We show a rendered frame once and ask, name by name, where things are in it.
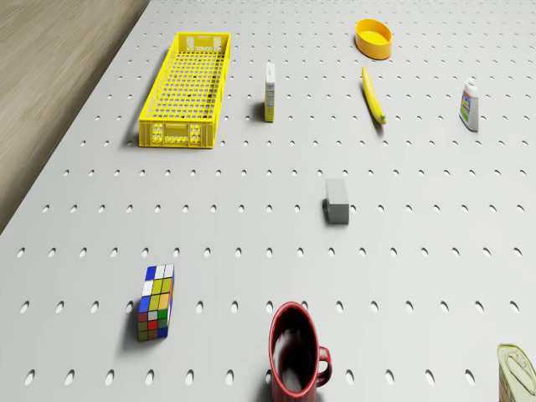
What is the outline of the red mug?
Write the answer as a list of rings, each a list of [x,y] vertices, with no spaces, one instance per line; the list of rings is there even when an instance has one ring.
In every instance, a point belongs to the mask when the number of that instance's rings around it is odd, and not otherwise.
[[[269,361],[272,402],[317,402],[317,389],[332,376],[332,359],[301,304],[289,301],[274,315]]]

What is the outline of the grey cube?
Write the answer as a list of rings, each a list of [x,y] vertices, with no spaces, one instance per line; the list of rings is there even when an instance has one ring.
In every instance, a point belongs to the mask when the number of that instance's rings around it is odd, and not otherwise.
[[[348,194],[343,179],[326,180],[326,205],[330,224],[349,224]]]

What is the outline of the yellow basket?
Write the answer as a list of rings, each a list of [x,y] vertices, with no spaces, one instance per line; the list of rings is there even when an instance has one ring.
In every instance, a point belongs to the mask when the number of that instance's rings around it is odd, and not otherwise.
[[[230,33],[175,35],[139,116],[141,147],[214,146],[230,48]]]

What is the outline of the banana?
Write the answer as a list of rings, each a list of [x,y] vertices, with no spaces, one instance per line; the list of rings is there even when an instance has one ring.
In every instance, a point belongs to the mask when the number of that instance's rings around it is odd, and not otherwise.
[[[368,70],[362,68],[362,82],[365,97],[368,103],[368,107],[374,116],[374,119],[380,124],[384,125],[386,123],[386,115],[383,112],[381,105],[379,104],[378,97],[376,96],[372,80],[370,78]]]

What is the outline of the puzzle cube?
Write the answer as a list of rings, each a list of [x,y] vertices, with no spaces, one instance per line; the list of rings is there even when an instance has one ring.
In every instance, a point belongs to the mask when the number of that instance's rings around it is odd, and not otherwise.
[[[148,266],[137,314],[139,342],[168,336],[173,292],[174,264]]]

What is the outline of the yellow bowl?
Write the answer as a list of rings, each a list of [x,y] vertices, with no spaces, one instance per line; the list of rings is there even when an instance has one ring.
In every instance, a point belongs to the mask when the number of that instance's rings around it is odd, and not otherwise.
[[[387,59],[392,54],[390,29],[378,20],[364,18],[356,23],[355,42],[358,49],[371,59]]]

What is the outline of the small white bottle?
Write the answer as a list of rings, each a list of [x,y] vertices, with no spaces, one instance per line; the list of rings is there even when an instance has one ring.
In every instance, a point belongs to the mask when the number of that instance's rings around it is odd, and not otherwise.
[[[465,81],[461,93],[461,106],[459,116],[468,130],[478,131],[479,107],[476,79],[470,77]]]

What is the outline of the flat-sided can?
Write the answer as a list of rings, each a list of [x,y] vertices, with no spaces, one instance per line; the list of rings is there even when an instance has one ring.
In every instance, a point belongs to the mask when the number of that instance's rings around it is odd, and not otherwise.
[[[514,344],[497,346],[499,402],[536,402],[536,371],[524,351]]]

